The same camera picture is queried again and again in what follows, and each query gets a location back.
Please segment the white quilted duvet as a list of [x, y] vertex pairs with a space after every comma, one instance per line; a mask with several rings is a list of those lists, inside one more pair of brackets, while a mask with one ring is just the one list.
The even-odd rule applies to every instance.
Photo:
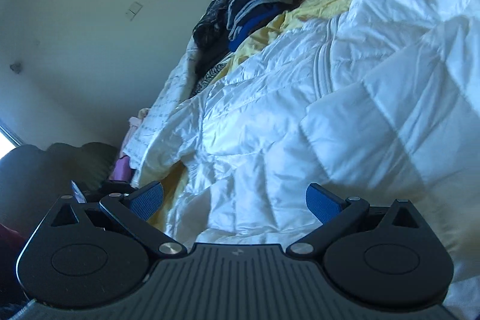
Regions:
[[166, 218], [183, 244], [288, 245], [317, 228], [317, 183], [408, 199], [455, 265], [446, 306], [479, 314], [479, 0], [352, 0], [190, 100], [151, 139], [137, 182], [176, 163]]

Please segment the dark chair with clothes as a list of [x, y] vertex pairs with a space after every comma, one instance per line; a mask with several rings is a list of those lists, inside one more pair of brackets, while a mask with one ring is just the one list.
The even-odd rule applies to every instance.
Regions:
[[94, 195], [116, 157], [115, 147], [99, 142], [13, 149], [1, 158], [1, 224], [30, 235], [60, 196], [72, 195], [72, 184], [84, 196]]

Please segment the dark folded clothes pile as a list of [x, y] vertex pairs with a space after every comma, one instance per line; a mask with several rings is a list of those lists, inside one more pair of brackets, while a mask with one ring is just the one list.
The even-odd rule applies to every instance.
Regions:
[[192, 37], [200, 52], [195, 66], [194, 96], [207, 85], [207, 79], [221, 69], [220, 63], [256, 30], [266, 26], [284, 11], [298, 7], [303, 0], [212, 0]]

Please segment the white printed quilt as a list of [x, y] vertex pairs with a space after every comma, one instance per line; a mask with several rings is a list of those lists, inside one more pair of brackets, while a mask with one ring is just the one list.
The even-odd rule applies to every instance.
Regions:
[[152, 140], [157, 137], [176, 107], [191, 95], [199, 56], [199, 49], [191, 38], [185, 54], [170, 72], [148, 114], [122, 149], [122, 152], [130, 157], [129, 165], [135, 171], [131, 181], [134, 187], [138, 186], [143, 160]]

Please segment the white wall switch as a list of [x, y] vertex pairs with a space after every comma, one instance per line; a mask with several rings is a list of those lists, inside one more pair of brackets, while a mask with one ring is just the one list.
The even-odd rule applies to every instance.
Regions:
[[132, 21], [139, 11], [143, 8], [143, 5], [137, 1], [134, 1], [126, 10], [125, 16], [129, 21]]

